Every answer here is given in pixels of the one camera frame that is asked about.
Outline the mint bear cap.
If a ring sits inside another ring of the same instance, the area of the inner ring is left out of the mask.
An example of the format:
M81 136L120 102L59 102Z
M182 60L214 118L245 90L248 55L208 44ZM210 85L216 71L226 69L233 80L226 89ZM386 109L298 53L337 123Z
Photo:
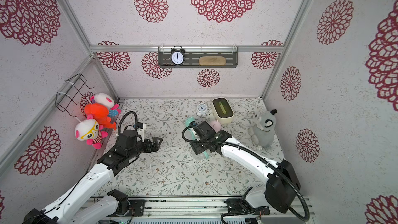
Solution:
M197 123L196 119L195 119L193 116L187 118L187 120L186 120L186 122L185 122L185 126L186 126L186 127L193 128L193 127L195 127L196 125L198 125L198 123Z

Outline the pink bear cap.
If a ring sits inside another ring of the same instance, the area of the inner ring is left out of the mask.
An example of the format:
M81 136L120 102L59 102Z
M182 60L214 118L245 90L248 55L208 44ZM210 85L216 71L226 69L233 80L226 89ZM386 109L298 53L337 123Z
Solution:
M210 126L215 132L219 132L222 129L221 123L218 120L213 120L210 122Z

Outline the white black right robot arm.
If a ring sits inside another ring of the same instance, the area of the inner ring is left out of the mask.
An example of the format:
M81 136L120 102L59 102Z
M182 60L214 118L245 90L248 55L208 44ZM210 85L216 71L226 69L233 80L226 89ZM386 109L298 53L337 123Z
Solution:
M288 161L277 162L266 158L243 145L230 133L215 131L206 121L187 123L182 137L190 143L196 155L208 150L216 152L239 163L263 183L261 188L248 188L240 200L228 203L233 212L243 213L266 206L283 214L290 210L301 186Z

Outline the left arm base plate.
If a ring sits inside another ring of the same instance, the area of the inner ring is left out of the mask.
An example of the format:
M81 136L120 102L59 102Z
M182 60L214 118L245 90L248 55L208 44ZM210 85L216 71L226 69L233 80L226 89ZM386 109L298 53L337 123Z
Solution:
M141 217L143 216L145 205L145 200L125 200L122 203L122 216Z

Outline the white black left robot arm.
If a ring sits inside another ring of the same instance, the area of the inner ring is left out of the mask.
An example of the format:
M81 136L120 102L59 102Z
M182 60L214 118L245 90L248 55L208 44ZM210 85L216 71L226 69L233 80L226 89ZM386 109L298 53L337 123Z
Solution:
M163 140L159 137L143 139L135 130L118 135L114 146L97 161L70 190L42 210L32 209L25 224L94 224L111 215L135 214L129 197L119 190L111 190L100 201L84 210L81 207L93 194L124 168L135 162L142 153L157 152Z

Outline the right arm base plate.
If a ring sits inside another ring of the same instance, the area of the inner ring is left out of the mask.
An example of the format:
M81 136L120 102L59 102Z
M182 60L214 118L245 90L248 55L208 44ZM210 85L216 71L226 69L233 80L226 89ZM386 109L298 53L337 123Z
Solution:
M269 215L269 206L262 206L258 208L251 207L244 199L229 198L224 201L227 205L228 214L231 216L238 215Z

